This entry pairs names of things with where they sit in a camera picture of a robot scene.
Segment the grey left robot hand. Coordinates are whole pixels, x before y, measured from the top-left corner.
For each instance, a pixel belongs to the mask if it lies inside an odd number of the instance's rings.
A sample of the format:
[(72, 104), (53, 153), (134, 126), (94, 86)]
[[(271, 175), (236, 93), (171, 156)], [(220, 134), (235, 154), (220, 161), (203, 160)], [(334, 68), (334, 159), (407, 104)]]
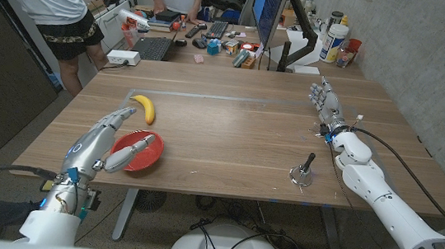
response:
[(79, 177), (86, 177), (91, 181), (96, 177), (97, 171), (104, 169), (107, 173), (117, 172), (129, 165), (138, 153), (156, 139), (154, 134), (149, 134), (133, 145), (120, 149), (118, 152), (111, 154), (105, 161), (102, 161), (101, 158), (113, 147), (115, 131), (134, 112), (135, 109), (127, 107), (105, 115), (96, 122), (68, 150), (63, 160), (61, 173), (68, 173), (68, 169), (77, 168)]

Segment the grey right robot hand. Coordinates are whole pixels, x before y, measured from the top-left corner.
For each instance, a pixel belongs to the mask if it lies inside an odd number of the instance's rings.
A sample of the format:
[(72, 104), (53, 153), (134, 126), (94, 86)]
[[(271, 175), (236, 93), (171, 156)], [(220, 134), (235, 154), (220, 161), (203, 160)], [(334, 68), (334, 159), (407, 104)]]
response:
[(323, 76), (321, 85), (313, 83), (310, 89), (309, 99), (318, 111), (319, 120), (326, 127), (321, 128), (321, 134), (326, 132), (337, 135), (345, 131), (348, 125), (344, 121), (343, 108), (326, 78)]

